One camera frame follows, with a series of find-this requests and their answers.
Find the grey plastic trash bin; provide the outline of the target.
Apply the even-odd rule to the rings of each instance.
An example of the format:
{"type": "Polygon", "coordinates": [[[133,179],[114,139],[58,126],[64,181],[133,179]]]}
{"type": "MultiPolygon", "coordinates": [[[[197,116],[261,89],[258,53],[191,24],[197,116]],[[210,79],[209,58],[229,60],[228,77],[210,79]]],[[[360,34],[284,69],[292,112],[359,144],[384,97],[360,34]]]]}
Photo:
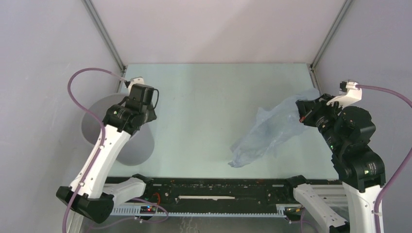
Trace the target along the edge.
{"type": "MultiPolygon", "coordinates": [[[[93,112],[99,119],[103,119],[108,108],[119,103],[125,97],[126,94],[123,93],[106,96],[91,105],[89,111],[93,112]]],[[[98,122],[87,113],[82,117],[81,132],[89,148],[94,148],[97,136],[100,134],[100,127],[98,122]]],[[[130,140],[121,149],[116,160],[126,166],[140,165],[150,158],[154,147],[153,134],[149,125],[144,124],[141,126],[140,131],[131,136],[130,140]]]]}

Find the blue plastic trash bag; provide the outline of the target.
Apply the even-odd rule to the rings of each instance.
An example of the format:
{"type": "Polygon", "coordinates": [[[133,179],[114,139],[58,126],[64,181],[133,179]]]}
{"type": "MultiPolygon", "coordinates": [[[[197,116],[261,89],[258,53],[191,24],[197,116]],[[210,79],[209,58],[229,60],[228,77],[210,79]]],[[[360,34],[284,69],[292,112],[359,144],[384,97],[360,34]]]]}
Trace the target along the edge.
{"type": "Polygon", "coordinates": [[[314,100],[320,96],[315,88],[285,98],[271,110],[258,108],[249,132],[237,140],[230,150],[233,153],[229,166],[246,166],[264,156],[276,155],[276,149],[294,136],[301,135],[309,127],[300,122],[296,102],[314,100]]]}

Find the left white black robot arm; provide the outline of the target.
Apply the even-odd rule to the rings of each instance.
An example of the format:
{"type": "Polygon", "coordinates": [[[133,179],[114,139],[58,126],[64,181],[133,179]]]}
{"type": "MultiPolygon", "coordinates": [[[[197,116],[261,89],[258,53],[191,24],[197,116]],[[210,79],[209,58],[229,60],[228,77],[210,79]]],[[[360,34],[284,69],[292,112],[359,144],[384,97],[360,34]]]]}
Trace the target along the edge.
{"type": "Polygon", "coordinates": [[[56,196],[69,210],[95,223],[103,223],[117,206],[138,198],[148,202],[154,190],[144,180],[131,177],[105,187],[108,173],[121,149],[145,123],[155,120],[153,94],[158,90],[144,84],[128,86],[129,95],[112,105],[100,122],[101,132],[85,165],[69,186],[61,186],[56,196]]]}

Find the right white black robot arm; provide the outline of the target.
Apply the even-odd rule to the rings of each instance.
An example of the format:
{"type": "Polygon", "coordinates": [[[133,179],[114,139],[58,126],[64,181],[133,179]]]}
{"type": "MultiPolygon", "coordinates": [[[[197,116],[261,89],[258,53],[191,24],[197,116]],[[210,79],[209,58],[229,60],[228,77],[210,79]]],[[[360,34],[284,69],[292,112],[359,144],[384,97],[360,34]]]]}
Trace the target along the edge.
{"type": "Polygon", "coordinates": [[[290,184],[282,190],[285,201],[299,201],[327,233],[376,233],[382,230],[377,197],[386,176],[381,157],[369,142],[376,131],[371,115],[356,106],[344,106],[329,94],[314,100],[296,101],[299,120],[315,127],[322,135],[332,156],[348,201],[349,219],[340,217],[308,183],[290,184]]]}

